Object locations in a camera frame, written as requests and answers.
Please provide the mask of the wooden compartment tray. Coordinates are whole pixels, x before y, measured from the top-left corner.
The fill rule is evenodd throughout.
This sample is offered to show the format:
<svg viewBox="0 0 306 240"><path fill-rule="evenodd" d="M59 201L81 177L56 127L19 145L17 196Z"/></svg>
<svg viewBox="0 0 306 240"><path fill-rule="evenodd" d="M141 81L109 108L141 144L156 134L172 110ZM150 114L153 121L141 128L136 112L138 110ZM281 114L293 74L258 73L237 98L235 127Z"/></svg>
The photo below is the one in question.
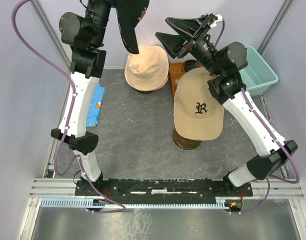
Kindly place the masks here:
<svg viewBox="0 0 306 240"><path fill-rule="evenodd" d="M193 69L192 67L185 68L183 62L174 62L170 64L169 81L173 96L176 93L178 82L180 81L181 77L192 69Z"/></svg>

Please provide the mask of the pink bucket hat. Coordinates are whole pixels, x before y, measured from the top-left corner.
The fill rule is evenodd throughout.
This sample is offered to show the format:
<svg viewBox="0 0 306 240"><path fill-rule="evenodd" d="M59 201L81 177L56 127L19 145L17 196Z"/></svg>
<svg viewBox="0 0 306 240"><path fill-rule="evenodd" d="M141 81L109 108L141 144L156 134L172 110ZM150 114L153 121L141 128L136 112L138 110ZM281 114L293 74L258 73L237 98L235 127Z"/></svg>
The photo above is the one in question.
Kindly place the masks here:
<svg viewBox="0 0 306 240"><path fill-rule="evenodd" d="M155 88L153 91L157 91L157 90L163 88L167 84L168 81L169 81L169 76L166 78L166 80L164 81L164 83L162 83L161 86Z"/></svg>

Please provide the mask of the beige bucket hat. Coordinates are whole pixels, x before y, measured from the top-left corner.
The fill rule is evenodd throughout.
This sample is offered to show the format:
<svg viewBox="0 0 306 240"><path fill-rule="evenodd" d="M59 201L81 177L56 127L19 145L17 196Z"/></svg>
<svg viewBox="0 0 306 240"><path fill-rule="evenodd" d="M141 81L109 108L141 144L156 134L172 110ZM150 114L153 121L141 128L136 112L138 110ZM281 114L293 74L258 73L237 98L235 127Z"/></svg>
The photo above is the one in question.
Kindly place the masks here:
<svg viewBox="0 0 306 240"><path fill-rule="evenodd" d="M128 85L140 91L152 91L169 76L169 58L158 45L140 45L139 54L129 54L124 68Z"/></svg>

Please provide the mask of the black baseball cap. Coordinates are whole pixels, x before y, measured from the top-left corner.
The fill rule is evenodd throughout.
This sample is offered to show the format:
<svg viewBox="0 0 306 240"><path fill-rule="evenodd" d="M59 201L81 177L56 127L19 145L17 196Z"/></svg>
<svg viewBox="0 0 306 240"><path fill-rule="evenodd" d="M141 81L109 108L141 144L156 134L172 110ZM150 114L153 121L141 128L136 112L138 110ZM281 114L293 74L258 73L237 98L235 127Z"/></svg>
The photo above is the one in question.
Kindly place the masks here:
<svg viewBox="0 0 306 240"><path fill-rule="evenodd" d="M149 0L115 0L119 32L126 50L139 54L135 28L143 19L149 7Z"/></svg>

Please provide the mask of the black smiley bucket hat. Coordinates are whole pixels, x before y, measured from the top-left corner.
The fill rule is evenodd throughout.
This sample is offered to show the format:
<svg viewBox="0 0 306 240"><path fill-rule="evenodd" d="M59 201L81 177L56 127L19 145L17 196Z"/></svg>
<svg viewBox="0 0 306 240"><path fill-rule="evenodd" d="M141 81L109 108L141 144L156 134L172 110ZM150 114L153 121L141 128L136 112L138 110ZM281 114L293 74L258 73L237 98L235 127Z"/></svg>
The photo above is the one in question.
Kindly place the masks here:
<svg viewBox="0 0 306 240"><path fill-rule="evenodd" d="M146 91L144 91L144 90L138 90L138 89L135 89L138 93L140 93L140 94L149 94L149 93L152 93L153 92L153 90L146 90Z"/></svg>

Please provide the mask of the tan baseball cap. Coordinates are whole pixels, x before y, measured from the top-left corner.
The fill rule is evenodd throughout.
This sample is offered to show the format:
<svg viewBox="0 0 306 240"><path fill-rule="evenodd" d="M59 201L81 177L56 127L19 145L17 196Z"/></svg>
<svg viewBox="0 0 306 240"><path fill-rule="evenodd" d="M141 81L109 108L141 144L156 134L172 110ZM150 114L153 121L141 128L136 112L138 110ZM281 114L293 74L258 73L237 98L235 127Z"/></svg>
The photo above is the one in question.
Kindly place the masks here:
<svg viewBox="0 0 306 240"><path fill-rule="evenodd" d="M224 107L210 93L208 81L212 78L202 67L180 78L174 95L173 116L175 130L181 137L210 141L220 136Z"/></svg>

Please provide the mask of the beige mannequin head stand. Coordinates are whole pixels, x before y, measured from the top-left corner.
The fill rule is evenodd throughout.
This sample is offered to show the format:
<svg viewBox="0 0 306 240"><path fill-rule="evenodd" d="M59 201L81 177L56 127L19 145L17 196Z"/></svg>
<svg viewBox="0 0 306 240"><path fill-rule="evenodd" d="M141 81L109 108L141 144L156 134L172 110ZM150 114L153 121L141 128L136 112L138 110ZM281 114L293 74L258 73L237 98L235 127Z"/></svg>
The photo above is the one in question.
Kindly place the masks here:
<svg viewBox="0 0 306 240"><path fill-rule="evenodd" d="M193 140L182 137L179 135L175 128L172 131L172 139L175 145L183 150L194 150L202 143L200 140Z"/></svg>

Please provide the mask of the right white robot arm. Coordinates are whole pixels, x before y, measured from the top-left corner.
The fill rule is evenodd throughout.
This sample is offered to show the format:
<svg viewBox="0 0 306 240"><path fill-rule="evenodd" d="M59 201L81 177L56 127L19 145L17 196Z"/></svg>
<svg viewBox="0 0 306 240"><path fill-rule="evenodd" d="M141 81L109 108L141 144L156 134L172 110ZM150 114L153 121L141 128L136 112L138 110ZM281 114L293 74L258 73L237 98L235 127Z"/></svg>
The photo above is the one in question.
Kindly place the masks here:
<svg viewBox="0 0 306 240"><path fill-rule="evenodd" d="M174 94L174 128L191 141L218 138L228 111L253 143L257 155L225 176L224 193L229 196L253 180L264 180L285 163L292 161L298 149L294 140L286 140L252 103L240 71L248 66L247 49L232 42L222 49L211 43L209 30L223 20L219 14L196 18L167 17L174 34L155 35L172 58L191 54L200 67L185 73Z"/></svg>

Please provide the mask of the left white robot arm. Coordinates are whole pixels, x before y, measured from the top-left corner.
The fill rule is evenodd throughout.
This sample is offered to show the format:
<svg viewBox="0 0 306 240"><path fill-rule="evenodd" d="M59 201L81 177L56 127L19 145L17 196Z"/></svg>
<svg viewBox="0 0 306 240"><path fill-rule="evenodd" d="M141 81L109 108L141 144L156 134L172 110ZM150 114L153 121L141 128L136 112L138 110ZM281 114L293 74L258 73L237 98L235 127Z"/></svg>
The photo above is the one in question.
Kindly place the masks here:
<svg viewBox="0 0 306 240"><path fill-rule="evenodd" d="M51 137L67 144L82 168L82 177L89 180L86 189L99 195L104 189L102 172L97 164L95 148L99 137L87 131L91 100L102 76L106 51L101 50L112 4L107 0L90 0L85 16L64 13L59 20L61 41L72 50L72 80L63 118Z"/></svg>

